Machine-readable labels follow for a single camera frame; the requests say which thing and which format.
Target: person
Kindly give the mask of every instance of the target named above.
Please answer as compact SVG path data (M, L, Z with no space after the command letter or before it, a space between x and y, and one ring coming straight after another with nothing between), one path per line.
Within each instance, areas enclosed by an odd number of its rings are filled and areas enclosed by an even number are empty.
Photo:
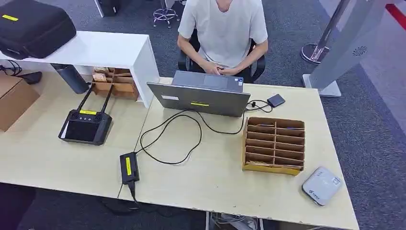
M189 43L195 28L198 52ZM268 51L261 0L187 0L178 32L179 48L194 61L191 71L246 77ZM248 55L251 39L256 46Z

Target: white device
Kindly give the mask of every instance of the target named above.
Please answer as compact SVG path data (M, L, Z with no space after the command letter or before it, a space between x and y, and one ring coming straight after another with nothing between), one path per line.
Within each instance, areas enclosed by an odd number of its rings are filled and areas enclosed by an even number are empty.
M325 167L319 167L302 185L302 190L316 204L324 206L341 187L341 180Z

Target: red stripe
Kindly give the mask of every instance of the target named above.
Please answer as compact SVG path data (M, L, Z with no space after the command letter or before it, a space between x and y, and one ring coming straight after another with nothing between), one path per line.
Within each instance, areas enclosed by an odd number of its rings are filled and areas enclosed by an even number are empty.
M386 9L395 18L395 20L406 30L406 16L394 4L387 4Z

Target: chair wheel base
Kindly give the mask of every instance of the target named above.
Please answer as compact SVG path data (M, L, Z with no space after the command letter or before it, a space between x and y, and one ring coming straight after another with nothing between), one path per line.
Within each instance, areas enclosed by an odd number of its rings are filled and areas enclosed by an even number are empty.
M176 21L180 21L180 18L176 14L173 9L157 9L153 13L154 15L154 27L157 25L155 24L156 21L166 21L168 23L168 28L172 28L170 25L170 20L176 18Z

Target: white t-shirt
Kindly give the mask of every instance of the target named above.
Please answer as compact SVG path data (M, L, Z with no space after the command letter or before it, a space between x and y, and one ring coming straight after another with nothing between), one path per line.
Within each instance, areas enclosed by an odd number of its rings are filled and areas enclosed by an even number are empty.
M194 28L199 54L226 68L245 59L251 38L257 44L268 38L261 0L233 0L226 12L219 10L216 0L187 0L178 31L190 38Z

